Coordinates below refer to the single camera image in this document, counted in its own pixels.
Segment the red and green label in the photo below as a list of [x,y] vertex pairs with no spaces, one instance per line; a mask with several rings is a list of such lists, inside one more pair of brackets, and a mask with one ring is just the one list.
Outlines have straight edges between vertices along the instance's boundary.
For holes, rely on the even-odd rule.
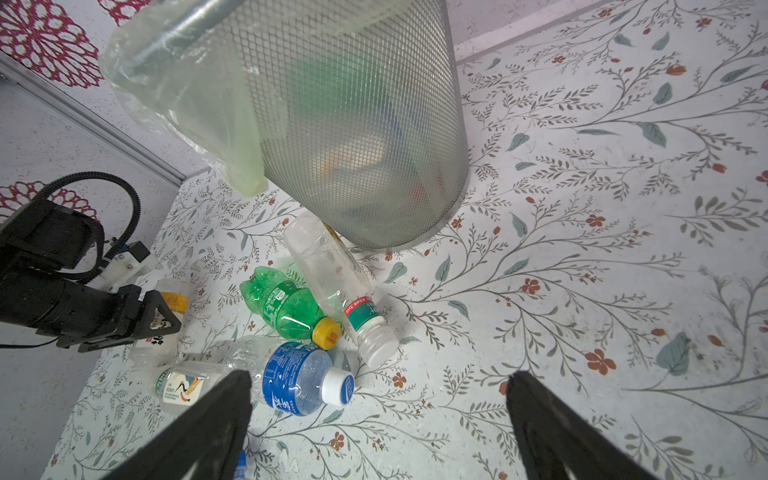
[[360,327],[365,325],[366,322],[374,316],[381,315],[379,309],[376,308],[373,299],[369,296],[358,298],[350,303],[344,309],[344,314],[349,318],[349,323],[352,324],[352,328],[355,329],[355,331],[360,330]]
[[273,328],[277,328],[277,312],[283,307],[283,304],[288,300],[288,297],[299,290],[301,290],[301,287],[296,285],[296,282],[293,280],[286,280],[276,286],[264,302],[264,311],[261,314],[264,321],[269,323]]

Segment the metal strip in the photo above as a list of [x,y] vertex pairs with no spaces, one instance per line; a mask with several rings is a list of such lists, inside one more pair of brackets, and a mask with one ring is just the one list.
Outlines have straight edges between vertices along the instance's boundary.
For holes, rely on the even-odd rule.
[[99,140],[125,154],[129,159],[156,173],[170,185],[178,188],[184,175],[149,151],[136,140],[110,125],[103,118],[88,110],[44,78],[32,73],[23,65],[0,52],[0,73],[18,84],[33,97],[42,101],[55,112],[63,115]]

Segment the black cable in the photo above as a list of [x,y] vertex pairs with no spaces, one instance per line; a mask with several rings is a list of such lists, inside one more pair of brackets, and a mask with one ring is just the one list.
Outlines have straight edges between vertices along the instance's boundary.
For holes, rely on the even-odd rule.
[[58,340],[58,337],[54,338],[50,342],[39,343],[38,345],[5,345],[5,344],[0,344],[0,349],[34,349],[34,348],[39,347],[39,346],[50,345],[51,343],[55,342],[56,340]]
[[112,174],[105,174],[104,172],[81,172],[79,174],[66,175],[62,178],[59,178],[58,180],[52,181],[50,184],[45,185],[45,187],[43,187],[35,196],[35,198],[38,196],[40,198],[48,198],[56,190],[66,185],[73,184],[74,182],[80,180],[91,179],[110,181],[113,184],[117,184],[123,187],[123,190],[125,190],[128,193],[128,196],[131,198],[133,212],[131,214],[131,221],[128,222],[128,226],[125,227],[123,234],[120,235],[120,238],[118,238],[117,241],[112,243],[109,251],[104,255],[104,258],[101,259],[101,265],[94,266],[91,271],[84,272],[83,274],[68,274],[69,276],[79,277],[78,283],[82,283],[84,285],[96,278],[99,273],[101,273],[101,270],[109,265],[109,260],[112,260],[114,256],[118,254],[118,252],[123,248],[125,243],[129,238],[131,238],[131,235],[133,235],[134,231],[136,230],[136,226],[139,224],[139,216],[141,215],[141,201],[139,200],[139,196],[136,193],[136,190],[134,190],[131,184],[129,184],[127,181]]

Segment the blue label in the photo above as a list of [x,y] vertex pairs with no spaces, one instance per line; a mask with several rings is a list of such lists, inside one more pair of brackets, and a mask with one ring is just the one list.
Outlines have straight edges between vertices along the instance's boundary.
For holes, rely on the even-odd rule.
[[319,348],[299,342],[288,342],[277,347],[264,369],[262,391],[267,405],[302,415],[296,407],[296,381],[304,360]]
[[352,394],[355,392],[355,379],[354,377],[347,376],[344,379],[344,383],[341,385],[341,404],[346,405],[352,399]]

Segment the green label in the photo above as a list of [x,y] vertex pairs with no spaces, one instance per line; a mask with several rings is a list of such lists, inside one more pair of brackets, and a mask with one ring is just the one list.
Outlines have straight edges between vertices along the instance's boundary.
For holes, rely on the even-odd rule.
[[286,280],[276,286],[266,298],[266,302],[264,302],[264,311],[261,314],[264,321],[269,323],[273,328],[277,328],[277,312],[280,311],[280,308],[286,300],[288,300],[288,297],[299,290],[301,290],[301,287],[297,286],[293,280]]
[[163,398],[163,391],[161,390],[161,386],[163,385],[163,380],[165,380],[168,377],[168,374],[170,373],[170,369],[166,370],[165,372],[162,372],[159,377],[157,377],[157,381],[154,383],[154,391],[157,392],[157,396],[160,398]]
[[345,309],[344,313],[349,318],[349,323],[352,324],[352,328],[355,331],[360,330],[360,327],[365,325],[366,322],[372,319],[374,316],[379,316],[379,309],[376,308],[376,304],[369,296],[358,298],[354,302],[350,303]]

